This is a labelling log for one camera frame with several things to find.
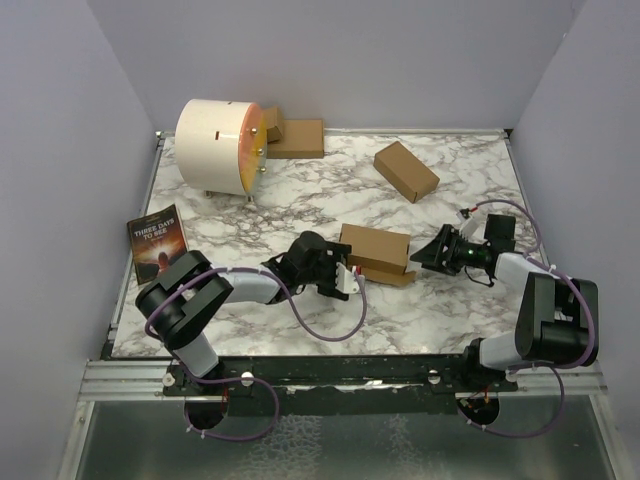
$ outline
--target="white wall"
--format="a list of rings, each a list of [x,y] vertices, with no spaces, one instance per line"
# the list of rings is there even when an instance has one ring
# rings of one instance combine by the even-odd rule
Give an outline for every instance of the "white wall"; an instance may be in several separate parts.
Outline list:
[[[513,134],[551,258],[600,289],[599,359],[640,472],[640,2],[588,0]]]
[[[194,97],[331,127],[512,128],[578,0],[88,0],[158,129]]]
[[[0,5],[0,470],[56,474],[153,129],[83,0]]]

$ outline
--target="cylindrical drum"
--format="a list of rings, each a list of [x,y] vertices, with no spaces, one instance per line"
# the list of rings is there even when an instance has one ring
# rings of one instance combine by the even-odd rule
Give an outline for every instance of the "cylindrical drum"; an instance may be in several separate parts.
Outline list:
[[[191,100],[176,127],[175,155],[187,185],[248,195],[267,154],[267,130],[255,103]]]

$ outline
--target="brown cardboard box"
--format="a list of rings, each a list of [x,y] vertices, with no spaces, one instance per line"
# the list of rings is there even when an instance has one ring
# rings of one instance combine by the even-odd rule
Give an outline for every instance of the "brown cardboard box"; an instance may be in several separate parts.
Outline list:
[[[411,203],[433,192],[440,182],[440,178],[400,142],[376,153],[373,166]]]
[[[340,243],[351,245],[348,266],[359,265],[367,280],[404,287],[416,272],[406,272],[411,236],[357,225],[342,225]]]
[[[282,140],[270,143],[267,158],[323,158],[322,120],[285,120]]]
[[[263,110],[264,121],[267,124],[267,143],[282,140],[284,137],[284,117],[276,106]]]

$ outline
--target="white marble tabletop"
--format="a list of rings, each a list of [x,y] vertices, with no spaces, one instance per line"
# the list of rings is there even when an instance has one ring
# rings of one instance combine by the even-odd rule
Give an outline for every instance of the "white marble tabletop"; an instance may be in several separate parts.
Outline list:
[[[441,179],[438,189],[416,204],[373,168],[374,154],[396,140]],[[455,225],[459,208],[487,198],[523,204],[500,133],[329,134],[325,150],[325,158],[318,160],[269,160],[255,203],[248,204],[244,197],[206,198],[204,192],[189,188],[175,163],[173,138],[168,138],[148,212],[177,204],[191,249],[201,250],[218,264],[255,266],[286,251],[304,230],[333,241],[342,223],[409,233],[413,252],[430,241],[442,224]],[[518,212],[502,205],[487,210],[516,215],[518,247],[532,244],[532,232]],[[483,228],[477,232],[478,240]],[[134,305],[139,290],[132,275],[113,357],[167,355],[159,342],[144,334],[144,318]],[[366,291],[366,323],[345,342],[325,343],[311,337],[286,302],[226,305],[205,332],[221,355],[459,353],[473,338],[512,329],[520,303],[518,295],[499,283],[486,288],[464,274],[448,277],[428,271],[421,271],[405,288],[368,282]],[[307,322],[325,335],[350,331],[360,316],[358,296],[341,302],[320,296],[311,287],[295,299]]]

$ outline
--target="book cover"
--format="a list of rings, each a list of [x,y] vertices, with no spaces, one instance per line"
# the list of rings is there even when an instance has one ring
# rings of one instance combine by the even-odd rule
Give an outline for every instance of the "book cover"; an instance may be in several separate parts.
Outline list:
[[[187,252],[175,205],[127,223],[138,285],[148,283]]]

